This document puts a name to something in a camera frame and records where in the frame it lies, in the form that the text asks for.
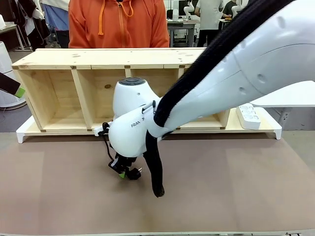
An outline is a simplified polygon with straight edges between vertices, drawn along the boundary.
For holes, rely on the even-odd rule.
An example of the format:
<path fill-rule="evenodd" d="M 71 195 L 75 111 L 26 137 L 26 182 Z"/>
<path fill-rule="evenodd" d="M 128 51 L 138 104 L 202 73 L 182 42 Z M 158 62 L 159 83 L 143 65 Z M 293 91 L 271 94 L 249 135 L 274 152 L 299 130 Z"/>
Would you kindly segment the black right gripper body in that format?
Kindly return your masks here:
<path fill-rule="evenodd" d="M 109 167 L 117 173 L 129 171 L 136 157 L 124 157 L 116 153 L 114 160 L 109 163 Z"/>

